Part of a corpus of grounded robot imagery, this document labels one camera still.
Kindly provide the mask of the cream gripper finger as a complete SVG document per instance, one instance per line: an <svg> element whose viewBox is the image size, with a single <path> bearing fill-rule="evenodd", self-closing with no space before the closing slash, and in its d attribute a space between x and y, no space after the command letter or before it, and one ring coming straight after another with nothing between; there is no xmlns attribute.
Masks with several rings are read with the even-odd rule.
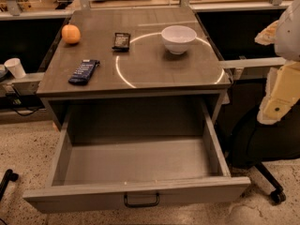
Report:
<svg viewBox="0 0 300 225"><path fill-rule="evenodd" d="M273 125L280 121L299 99L300 62L288 61L280 68L271 67L257 120L263 125Z"/></svg>
<svg viewBox="0 0 300 225"><path fill-rule="evenodd" d="M274 44L276 41L276 31L278 28L278 21L274 21L265 27L255 38L254 41L261 45Z"/></svg>

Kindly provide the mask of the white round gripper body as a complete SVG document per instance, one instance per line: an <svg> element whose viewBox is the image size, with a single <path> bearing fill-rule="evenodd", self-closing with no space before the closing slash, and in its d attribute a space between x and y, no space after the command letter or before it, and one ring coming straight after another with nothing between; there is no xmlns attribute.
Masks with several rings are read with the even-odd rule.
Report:
<svg viewBox="0 0 300 225"><path fill-rule="evenodd" d="M278 20L275 52L286 60L300 61L300 0L293 0Z"/></svg>

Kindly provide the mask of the black robot base with wheel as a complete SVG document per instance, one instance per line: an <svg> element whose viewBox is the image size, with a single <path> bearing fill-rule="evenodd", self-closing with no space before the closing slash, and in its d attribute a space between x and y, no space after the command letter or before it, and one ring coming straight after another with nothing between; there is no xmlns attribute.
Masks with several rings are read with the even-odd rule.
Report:
<svg viewBox="0 0 300 225"><path fill-rule="evenodd" d="M269 195L273 204L281 204L286 200L283 187L263 163L300 158L300 103L274 125L263 125L257 115L265 88L266 79L237 82L232 87L233 115L238 109L243 113L230 133L227 160L234 168L255 167L275 188Z"/></svg>

